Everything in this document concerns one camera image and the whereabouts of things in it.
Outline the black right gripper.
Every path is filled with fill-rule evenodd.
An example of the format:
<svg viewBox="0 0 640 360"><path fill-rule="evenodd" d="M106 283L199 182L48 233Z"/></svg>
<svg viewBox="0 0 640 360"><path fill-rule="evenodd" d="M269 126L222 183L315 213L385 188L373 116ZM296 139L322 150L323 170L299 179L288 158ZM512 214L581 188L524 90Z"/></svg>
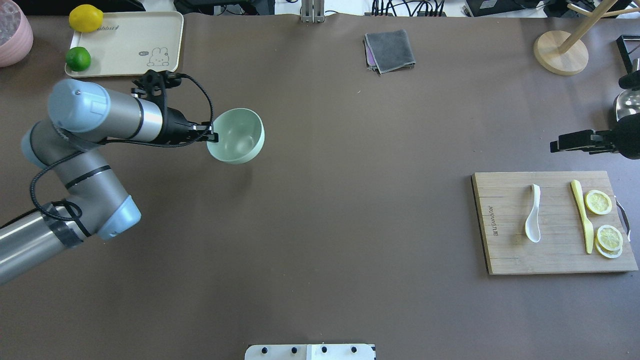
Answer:
<svg viewBox="0 0 640 360"><path fill-rule="evenodd" d="M586 129L562 134L558 136L558 140L550 142L550 152L604 153L607 151L608 143L611 153L620 154L630 160L640 159L640 114L620 118L613 129L605 130L604 133L602 136L595 130Z"/></svg>

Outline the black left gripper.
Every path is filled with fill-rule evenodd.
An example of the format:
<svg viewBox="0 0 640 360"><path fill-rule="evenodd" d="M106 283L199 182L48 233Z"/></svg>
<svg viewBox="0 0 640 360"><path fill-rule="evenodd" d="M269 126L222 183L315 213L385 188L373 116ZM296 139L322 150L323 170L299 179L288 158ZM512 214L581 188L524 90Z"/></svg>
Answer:
<svg viewBox="0 0 640 360"><path fill-rule="evenodd" d="M131 89L140 111L140 121L131 136L132 142L160 147L219 142L219 134L213 129L212 118L202 123L189 121L178 109L169 107L167 90L178 87L183 79L190 80L205 96L212 116L213 103L210 96L191 75L177 71L147 70L139 79L133 80L135 87Z"/></svg>

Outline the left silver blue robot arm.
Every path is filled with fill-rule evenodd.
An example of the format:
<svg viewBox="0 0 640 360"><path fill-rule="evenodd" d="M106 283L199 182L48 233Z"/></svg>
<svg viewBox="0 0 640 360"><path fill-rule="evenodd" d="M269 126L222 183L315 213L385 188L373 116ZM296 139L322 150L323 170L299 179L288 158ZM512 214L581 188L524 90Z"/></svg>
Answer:
<svg viewBox="0 0 640 360"><path fill-rule="evenodd" d="M141 219L133 197L100 153L108 144L180 148L219 141L214 119L189 121L169 107L167 90L193 77L147 70L130 94L64 79L48 98L48 116L22 138L40 168L29 185L33 208L1 227L1 283L7 284L91 236L110 240Z"/></svg>

